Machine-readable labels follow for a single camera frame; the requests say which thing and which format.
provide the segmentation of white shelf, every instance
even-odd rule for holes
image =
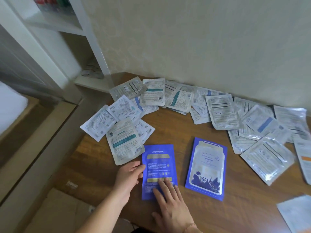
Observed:
[[[89,78],[79,75],[74,81],[74,84],[106,93],[109,93],[109,90],[114,87],[111,75],[105,75],[103,79]]]
[[[83,32],[82,27],[75,15],[40,11],[26,19],[25,22],[38,28],[85,36],[85,33]]]

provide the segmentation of white mattress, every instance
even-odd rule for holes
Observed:
[[[28,99],[0,82],[0,135],[27,107]]]

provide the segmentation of blue label stripe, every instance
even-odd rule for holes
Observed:
[[[258,132],[262,132],[268,125],[269,123],[273,120],[273,118],[269,117],[257,130]]]
[[[122,144],[124,144],[125,142],[127,142],[127,141],[129,141],[129,140],[132,140],[132,139],[135,138],[135,137],[136,137],[135,134],[130,135],[130,136],[124,138],[123,140],[118,141],[117,143],[114,143],[114,144],[112,145],[112,147],[113,147],[113,148],[116,148],[116,147],[118,147],[119,145],[122,145]]]
[[[144,111],[142,110],[142,107],[139,105],[138,97],[135,97],[135,101],[136,101],[136,104],[137,104],[138,109],[140,109],[142,112],[144,112]]]
[[[147,89],[146,92],[162,92],[163,89]]]
[[[174,99],[172,101],[172,106],[175,106],[178,96],[179,96],[179,91],[174,96]]]

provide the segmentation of teal label stripe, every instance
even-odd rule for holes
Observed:
[[[129,141],[129,140],[132,140],[132,139],[135,138],[135,137],[136,137],[135,134],[130,135],[130,136],[124,138],[123,140],[118,141],[117,143],[114,143],[114,144],[112,145],[112,147],[113,147],[113,148],[116,148],[116,147],[118,147],[119,145],[122,145],[122,144],[124,144],[125,142],[127,142],[127,141]]]
[[[163,89],[147,89],[146,92],[162,92]]]
[[[179,96],[179,91],[174,96],[174,99],[172,101],[172,106],[175,106],[178,96]]]

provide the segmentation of finger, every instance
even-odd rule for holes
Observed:
[[[162,181],[162,180],[160,180],[159,179],[159,185],[160,185],[160,187],[161,187],[161,190],[163,191],[163,193],[164,193],[164,196],[165,196],[165,198],[166,198],[166,200],[167,201],[171,201],[171,202],[173,202],[173,197],[172,197],[172,195],[171,195],[171,192],[169,191],[169,188],[166,186],[166,184]]]
[[[153,188],[153,193],[155,195],[155,198],[160,206],[160,209],[161,209],[161,212],[162,214],[166,211],[166,202],[165,202],[165,199],[163,197],[163,195],[159,192],[158,189],[156,188]]]
[[[181,192],[180,192],[178,186],[175,185],[174,188],[175,188],[175,190],[176,190],[176,193],[177,193],[177,196],[178,196],[179,200],[180,200],[181,202],[183,202],[184,199],[183,199],[183,197],[181,196]]]
[[[165,227],[164,227],[164,223],[163,223],[163,218],[161,217],[160,214],[158,214],[157,212],[153,212],[151,214],[153,216],[153,218],[155,219],[156,224],[159,226],[160,230],[162,232],[165,232]]]
[[[133,170],[133,174],[138,177],[146,168],[146,165],[142,164]]]
[[[138,165],[140,165],[140,161],[133,161],[133,162],[129,162],[126,165],[124,165],[122,168],[124,168],[125,170],[131,171],[132,168],[137,167]]]
[[[179,200],[179,198],[177,196],[177,193],[176,193],[176,190],[174,189],[174,187],[173,187],[172,183],[170,182],[170,180],[168,178],[165,178],[164,182],[165,182],[167,188],[169,188],[169,192],[171,193],[173,199],[174,200]]]

